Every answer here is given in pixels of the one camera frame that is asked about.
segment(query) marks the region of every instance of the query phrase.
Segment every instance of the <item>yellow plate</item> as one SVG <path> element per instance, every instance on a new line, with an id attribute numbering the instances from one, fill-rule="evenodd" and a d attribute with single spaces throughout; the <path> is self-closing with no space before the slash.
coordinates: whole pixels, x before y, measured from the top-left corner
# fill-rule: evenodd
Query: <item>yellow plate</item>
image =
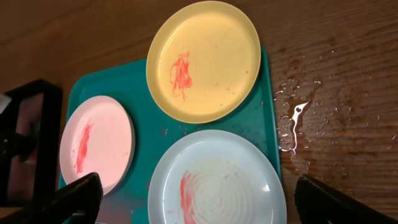
<path id="1" fill-rule="evenodd" d="M 242 11 L 223 2 L 198 2 L 172 15 L 152 41 L 149 91 L 174 119 L 214 121 L 249 94 L 260 60 L 256 29 Z"/>

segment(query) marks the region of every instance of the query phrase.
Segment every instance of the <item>wood grain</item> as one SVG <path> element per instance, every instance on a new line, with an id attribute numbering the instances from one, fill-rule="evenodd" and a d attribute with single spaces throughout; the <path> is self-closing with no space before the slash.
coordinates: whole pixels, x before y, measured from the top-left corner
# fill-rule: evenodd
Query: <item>wood grain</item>
<path id="1" fill-rule="evenodd" d="M 162 23 L 194 1 L 0 2 L 0 92 L 37 78 L 68 94 L 79 77 L 145 58 Z M 309 173 L 398 219 L 398 2 L 235 0 L 269 54 L 280 145 L 309 102 L 294 154 L 281 151 L 289 223 Z"/>

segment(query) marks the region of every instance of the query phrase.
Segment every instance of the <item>food residue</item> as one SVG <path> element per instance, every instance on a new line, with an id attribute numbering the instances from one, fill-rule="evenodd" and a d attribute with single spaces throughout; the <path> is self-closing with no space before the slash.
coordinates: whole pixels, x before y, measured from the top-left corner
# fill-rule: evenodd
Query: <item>food residue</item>
<path id="1" fill-rule="evenodd" d="M 90 131 L 91 131 L 92 127 L 93 127 L 92 124 L 86 124 L 83 132 L 81 133 L 79 151 L 78 151 L 77 160 L 76 160 L 76 164 L 75 164 L 75 167 L 77 168 L 76 174 L 83 172 L 83 162 L 87 155 L 87 143 L 90 138 Z"/>
<path id="2" fill-rule="evenodd" d="M 188 59 L 189 52 L 180 54 L 170 69 L 170 83 L 173 85 L 172 95 L 178 97 L 181 94 L 184 101 L 184 89 L 192 86 L 192 79 L 188 73 Z"/>
<path id="3" fill-rule="evenodd" d="M 197 224 L 194 220 L 195 211 L 192 207 L 192 201 L 195 197 L 195 177 L 189 171 L 185 171 L 181 179 L 180 184 L 180 199 L 181 209 L 183 211 L 183 217 L 185 224 Z"/>

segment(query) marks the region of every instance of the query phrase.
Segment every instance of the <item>pink plate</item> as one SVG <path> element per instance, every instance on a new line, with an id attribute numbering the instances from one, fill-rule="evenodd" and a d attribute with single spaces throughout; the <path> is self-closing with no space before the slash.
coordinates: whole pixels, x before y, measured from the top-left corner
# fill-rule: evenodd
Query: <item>pink plate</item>
<path id="1" fill-rule="evenodd" d="M 126 110 L 108 96 L 92 97 L 75 110 L 63 132 L 63 178 L 70 184 L 97 172 L 105 195 L 126 175 L 134 148 L 134 127 Z"/>

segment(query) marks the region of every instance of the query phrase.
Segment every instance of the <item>white plate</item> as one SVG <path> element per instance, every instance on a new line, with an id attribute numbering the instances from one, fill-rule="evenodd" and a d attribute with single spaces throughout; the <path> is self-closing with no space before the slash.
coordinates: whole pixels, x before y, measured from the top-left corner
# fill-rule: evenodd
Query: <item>white plate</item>
<path id="1" fill-rule="evenodd" d="M 134 127 L 126 110 L 108 96 L 92 97 L 75 110 L 63 131 L 63 178 L 70 184 L 97 172 L 105 195 L 126 175 L 134 148 Z"/>
<path id="2" fill-rule="evenodd" d="M 226 131 L 199 131 L 173 144 L 149 186 L 148 215 L 159 223 L 286 223 L 286 202 L 268 159 Z"/>

